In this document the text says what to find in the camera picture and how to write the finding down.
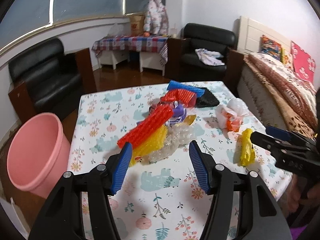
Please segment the metal screw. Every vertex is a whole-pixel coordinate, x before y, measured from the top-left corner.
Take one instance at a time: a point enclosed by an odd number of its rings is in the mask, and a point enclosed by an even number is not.
[[[224,170],[224,166],[222,164],[217,164],[216,165],[216,170],[223,171]]]
[[[106,166],[104,165],[104,164],[99,164],[98,166],[97,166],[97,170],[98,171],[104,171],[106,169]]]
[[[256,171],[250,171],[250,176],[256,178],[258,177],[258,173]]]
[[[66,171],[65,173],[63,173],[63,177],[65,178],[70,178],[72,175],[72,173],[70,171]]]

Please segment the colorful pillow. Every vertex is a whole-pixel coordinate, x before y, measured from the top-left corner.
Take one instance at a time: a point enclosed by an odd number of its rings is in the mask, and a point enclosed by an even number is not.
[[[281,62],[286,68],[290,68],[291,70],[294,70],[292,54],[287,50],[285,50],[284,48],[281,48]]]
[[[262,35],[261,37],[261,50],[260,53],[264,53],[267,55],[272,56],[273,58],[280,61],[280,55],[281,55],[281,44],[268,38],[265,35]]]
[[[304,81],[313,83],[316,62],[311,56],[291,41],[291,54],[293,56],[294,71]]]

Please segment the pink bucket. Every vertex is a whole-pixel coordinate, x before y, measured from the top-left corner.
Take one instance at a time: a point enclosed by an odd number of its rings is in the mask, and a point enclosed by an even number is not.
[[[7,170],[12,184],[47,198],[67,170],[69,151],[70,143],[55,114],[32,117],[19,129],[9,148]]]

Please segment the red bubble wrap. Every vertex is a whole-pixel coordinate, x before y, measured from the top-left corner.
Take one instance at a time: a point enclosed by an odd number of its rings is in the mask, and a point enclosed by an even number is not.
[[[187,107],[193,107],[196,104],[197,94],[185,89],[174,89],[168,91],[160,100],[161,102],[181,101]]]
[[[130,142],[132,144],[132,149],[135,149],[161,125],[168,121],[172,115],[173,111],[169,105],[158,106],[152,114],[140,122],[137,127],[121,137],[117,142],[118,146],[122,148],[126,142]]]

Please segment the red floral pillow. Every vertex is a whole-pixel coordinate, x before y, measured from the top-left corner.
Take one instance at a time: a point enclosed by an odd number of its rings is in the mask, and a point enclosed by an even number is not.
[[[302,80],[313,83],[316,62],[308,53],[306,53],[293,41],[291,41],[291,54],[293,56],[294,71],[298,77],[300,77]]]

